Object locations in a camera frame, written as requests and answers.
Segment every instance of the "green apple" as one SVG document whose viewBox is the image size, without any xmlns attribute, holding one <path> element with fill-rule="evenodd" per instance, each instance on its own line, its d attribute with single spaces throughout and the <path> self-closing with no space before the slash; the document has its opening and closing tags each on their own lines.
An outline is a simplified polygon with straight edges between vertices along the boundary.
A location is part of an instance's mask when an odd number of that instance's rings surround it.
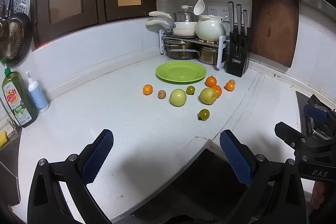
<svg viewBox="0 0 336 224">
<path fill-rule="evenodd" d="M 187 95 L 184 90 L 176 89 L 170 94 L 170 102 L 175 106 L 183 106 L 187 101 Z"/>
<path fill-rule="evenodd" d="M 217 99 L 217 93 L 212 88 L 205 88 L 201 91 L 201 101 L 207 105 L 212 105 Z"/>
</svg>

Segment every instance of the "metal screw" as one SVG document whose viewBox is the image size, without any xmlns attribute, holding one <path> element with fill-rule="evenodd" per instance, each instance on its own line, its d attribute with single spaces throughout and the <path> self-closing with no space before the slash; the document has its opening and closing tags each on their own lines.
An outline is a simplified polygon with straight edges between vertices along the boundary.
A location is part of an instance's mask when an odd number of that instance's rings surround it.
<svg viewBox="0 0 336 224">
<path fill-rule="evenodd" d="M 46 160 L 45 159 L 41 159 L 39 160 L 39 166 L 43 166 L 45 164 Z"/>
<path fill-rule="evenodd" d="M 259 160 L 259 161 L 264 161 L 264 160 L 265 160 L 265 156 L 262 155 L 262 154 L 258 154 L 258 155 L 256 156 L 256 158 L 257 158 L 257 160 Z"/>
<path fill-rule="evenodd" d="M 294 164 L 295 164 L 295 160 L 293 160 L 293 159 L 288 159 L 288 163 L 289 163 L 290 165 L 294 165 Z"/>
<path fill-rule="evenodd" d="M 76 154 L 72 154 L 72 155 L 69 156 L 68 160 L 69 161 L 74 161 L 74 160 L 76 160 L 76 158 L 77 158 L 77 155 Z"/>
</svg>

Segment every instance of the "cutting board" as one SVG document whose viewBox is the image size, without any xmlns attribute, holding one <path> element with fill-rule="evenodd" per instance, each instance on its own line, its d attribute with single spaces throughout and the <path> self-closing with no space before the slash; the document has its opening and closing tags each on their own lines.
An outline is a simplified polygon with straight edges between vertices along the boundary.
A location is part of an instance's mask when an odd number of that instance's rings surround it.
<svg viewBox="0 0 336 224">
<path fill-rule="evenodd" d="M 298 27 L 299 0 L 252 0 L 252 53 L 290 68 Z"/>
</svg>

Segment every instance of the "orange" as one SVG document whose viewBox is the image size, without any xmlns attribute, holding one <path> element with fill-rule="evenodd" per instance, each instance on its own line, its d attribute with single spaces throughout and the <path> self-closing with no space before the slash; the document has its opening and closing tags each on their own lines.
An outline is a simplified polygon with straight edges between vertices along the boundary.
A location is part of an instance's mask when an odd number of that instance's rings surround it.
<svg viewBox="0 0 336 224">
<path fill-rule="evenodd" d="M 212 75 L 209 76 L 206 81 L 205 81 L 205 84 L 208 86 L 208 87 L 213 87 L 214 85 L 217 85 L 217 80 L 215 77 L 213 77 Z"/>
<path fill-rule="evenodd" d="M 215 92 L 217 93 L 217 98 L 218 98 L 219 96 L 222 95 L 222 88 L 221 88 L 220 86 L 218 86 L 218 85 L 214 85 L 212 88 L 213 88 L 213 89 L 215 90 Z"/>
<path fill-rule="evenodd" d="M 153 92 L 153 87 L 152 85 L 145 85 L 142 89 L 143 94 L 149 95 Z"/>
<path fill-rule="evenodd" d="M 235 85 L 232 82 L 227 82 L 225 85 L 225 89 L 228 91 L 233 91 L 235 89 Z"/>
</svg>

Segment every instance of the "pot lid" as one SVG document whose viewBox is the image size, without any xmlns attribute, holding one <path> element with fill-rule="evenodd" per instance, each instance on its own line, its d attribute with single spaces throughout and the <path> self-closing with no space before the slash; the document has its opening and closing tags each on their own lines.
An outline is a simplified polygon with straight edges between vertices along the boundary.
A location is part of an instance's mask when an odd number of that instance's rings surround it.
<svg viewBox="0 0 336 224">
<path fill-rule="evenodd" d="M 194 12 L 189 12 L 188 9 L 193 8 L 193 6 L 183 5 L 181 9 L 183 11 L 174 13 L 174 15 L 194 15 Z"/>
</svg>

